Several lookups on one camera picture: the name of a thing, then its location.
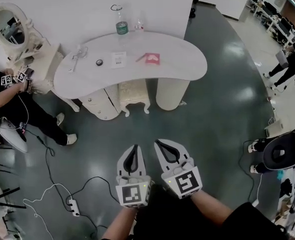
power strip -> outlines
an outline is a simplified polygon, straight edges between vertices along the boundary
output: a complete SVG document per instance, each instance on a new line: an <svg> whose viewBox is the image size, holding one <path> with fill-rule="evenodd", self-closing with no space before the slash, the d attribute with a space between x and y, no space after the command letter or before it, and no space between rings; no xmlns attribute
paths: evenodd
<svg viewBox="0 0 295 240"><path fill-rule="evenodd" d="M69 206L71 207L71 211L73 213L73 216L79 217L80 212L79 212L79 208L78 208L78 205L77 205L77 201L73 200L73 199L69 199L68 202L69 202Z"/></svg>

sneaker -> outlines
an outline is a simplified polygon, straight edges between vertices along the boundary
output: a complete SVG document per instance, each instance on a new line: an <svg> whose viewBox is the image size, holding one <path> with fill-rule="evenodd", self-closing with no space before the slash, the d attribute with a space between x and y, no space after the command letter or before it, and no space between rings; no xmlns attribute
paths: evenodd
<svg viewBox="0 0 295 240"><path fill-rule="evenodd" d="M257 166L256 165L251 165L250 168L249 168L249 172L251 174L258 174L258 171L257 171Z"/></svg>
<svg viewBox="0 0 295 240"><path fill-rule="evenodd" d="M270 74L269 73L263 73L263 76L266 78L266 79L270 79Z"/></svg>
<svg viewBox="0 0 295 240"><path fill-rule="evenodd" d="M252 153L253 151L257 151L257 150L254 148L254 145L255 145L256 143L258 143L258 142L257 142L257 141L254 141L252 144L248 145L248 147L247 147L247 151L248 151L249 153Z"/></svg>
<svg viewBox="0 0 295 240"><path fill-rule="evenodd" d="M64 120L65 115L63 113L59 113L56 116L56 124L57 126L59 126L60 124L62 124L63 120Z"/></svg>
<svg viewBox="0 0 295 240"><path fill-rule="evenodd" d="M67 134L67 143L66 145L72 145L77 141L78 137L75 133Z"/></svg>

person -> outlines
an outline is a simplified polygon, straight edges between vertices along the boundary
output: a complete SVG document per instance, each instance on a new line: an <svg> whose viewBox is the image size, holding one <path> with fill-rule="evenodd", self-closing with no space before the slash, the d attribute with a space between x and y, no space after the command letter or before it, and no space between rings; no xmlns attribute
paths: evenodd
<svg viewBox="0 0 295 240"><path fill-rule="evenodd" d="M295 43L292 46L289 46L288 48L285 49L287 52L293 52L291 55L288 56L287 62L288 62L288 68L284 75L276 81L272 86L271 89L275 90L279 85L283 84L286 80L289 78L293 77L295 75ZM277 73L283 71L284 68L278 64L272 71L269 73L264 73L263 76L267 79L273 77Z"/></svg>
<svg viewBox="0 0 295 240"><path fill-rule="evenodd" d="M133 221L133 238L129 237ZM102 236L104 240L288 239L250 203L232 210L203 190L178 199L159 185L151 187L148 206L123 208Z"/></svg>
<svg viewBox="0 0 295 240"><path fill-rule="evenodd" d="M7 68L0 71L0 118L4 117L15 127L20 123L28 123L38 127L45 135L61 146L71 145L77 141L76 134L65 134L59 125L64 120L64 114L52 117L46 113L33 99L32 95L24 92L26 82L15 83L9 88L1 85L1 77L13 75L13 70Z"/></svg>
<svg viewBox="0 0 295 240"><path fill-rule="evenodd" d="M260 139L256 139L252 144L250 144L247 147L247 151L249 153L258 151L258 152L263 152L264 149L266 148L266 146L273 141L275 138L277 137L273 137L273 138L260 138ZM280 155L284 155L285 151L284 150L280 150ZM257 165L252 164L249 168L250 173L252 174L265 174L265 173L269 173L269 172L273 172L273 170L268 169L263 162L260 162Z"/></svg>

white cabinet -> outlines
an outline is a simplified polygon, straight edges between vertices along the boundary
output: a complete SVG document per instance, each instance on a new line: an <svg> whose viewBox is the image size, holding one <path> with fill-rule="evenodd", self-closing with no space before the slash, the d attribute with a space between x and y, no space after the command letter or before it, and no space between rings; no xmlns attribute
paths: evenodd
<svg viewBox="0 0 295 240"><path fill-rule="evenodd" d="M100 104L94 105L83 103L83 106L101 120L111 120L119 115L116 108L113 106L109 99L101 102Z"/></svg>
<svg viewBox="0 0 295 240"><path fill-rule="evenodd" d="M79 98L83 105L96 105L108 99L109 97L104 89L95 91L87 96Z"/></svg>
<svg viewBox="0 0 295 240"><path fill-rule="evenodd" d="M79 98L82 105L101 120L111 120L121 113L118 85Z"/></svg>

hand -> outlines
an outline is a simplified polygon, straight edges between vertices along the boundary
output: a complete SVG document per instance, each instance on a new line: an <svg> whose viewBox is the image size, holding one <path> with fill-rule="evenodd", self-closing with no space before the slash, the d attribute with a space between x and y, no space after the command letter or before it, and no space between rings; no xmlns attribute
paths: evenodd
<svg viewBox="0 0 295 240"><path fill-rule="evenodd" d="M27 81L16 83L16 85L19 86L19 90L18 91L20 93L25 92L26 89L27 89Z"/></svg>
<svg viewBox="0 0 295 240"><path fill-rule="evenodd" d="M11 75L11 76L13 76L13 74L14 74L12 68L6 68L6 69L4 70L4 73L5 73L5 75Z"/></svg>

